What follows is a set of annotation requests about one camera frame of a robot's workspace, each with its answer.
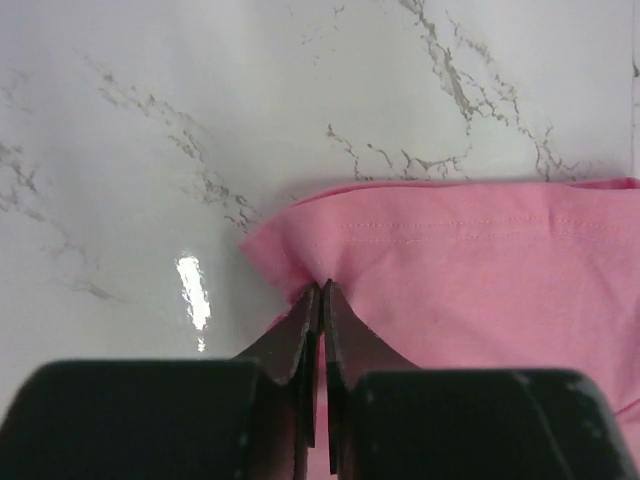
pink cloth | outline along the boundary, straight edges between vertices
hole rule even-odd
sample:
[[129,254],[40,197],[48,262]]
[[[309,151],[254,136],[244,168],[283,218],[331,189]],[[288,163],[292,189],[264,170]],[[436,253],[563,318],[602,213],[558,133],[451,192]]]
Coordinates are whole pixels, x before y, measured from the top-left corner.
[[[243,250],[289,300],[340,283],[422,367],[568,367],[640,465],[640,183],[370,183],[285,209]],[[309,478],[329,478],[326,402]]]

white marble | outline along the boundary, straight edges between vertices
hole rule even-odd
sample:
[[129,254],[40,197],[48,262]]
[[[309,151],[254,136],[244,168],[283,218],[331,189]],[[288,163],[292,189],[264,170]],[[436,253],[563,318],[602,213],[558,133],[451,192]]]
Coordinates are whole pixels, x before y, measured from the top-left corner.
[[633,0],[633,176],[640,177],[640,0]]
[[237,242],[319,188],[631,173],[632,10],[4,2],[0,409],[52,359],[237,352],[284,306]]

